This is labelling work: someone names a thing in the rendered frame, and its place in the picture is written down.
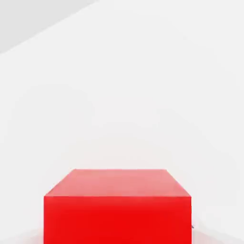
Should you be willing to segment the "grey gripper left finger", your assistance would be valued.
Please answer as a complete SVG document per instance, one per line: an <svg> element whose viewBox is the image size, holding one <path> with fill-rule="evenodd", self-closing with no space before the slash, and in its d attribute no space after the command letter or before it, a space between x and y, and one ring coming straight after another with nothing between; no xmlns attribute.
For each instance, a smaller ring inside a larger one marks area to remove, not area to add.
<svg viewBox="0 0 244 244"><path fill-rule="evenodd" d="M17 244L43 244L43 229L24 232L17 237Z"/></svg>

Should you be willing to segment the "small red cube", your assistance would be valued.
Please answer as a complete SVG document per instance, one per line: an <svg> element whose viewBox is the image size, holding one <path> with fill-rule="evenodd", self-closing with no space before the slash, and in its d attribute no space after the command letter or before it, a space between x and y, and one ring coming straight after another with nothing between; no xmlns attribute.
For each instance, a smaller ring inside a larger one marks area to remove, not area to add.
<svg viewBox="0 0 244 244"><path fill-rule="evenodd" d="M192 244L192 198L163 169L75 169L43 203L43 244Z"/></svg>

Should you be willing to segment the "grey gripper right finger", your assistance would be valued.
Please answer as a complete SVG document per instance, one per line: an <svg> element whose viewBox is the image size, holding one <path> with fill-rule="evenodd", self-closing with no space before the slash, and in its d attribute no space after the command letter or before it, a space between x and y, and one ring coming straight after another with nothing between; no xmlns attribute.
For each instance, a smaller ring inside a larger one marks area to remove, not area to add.
<svg viewBox="0 0 244 244"><path fill-rule="evenodd" d="M223 242L192 225L192 244L223 244Z"/></svg>

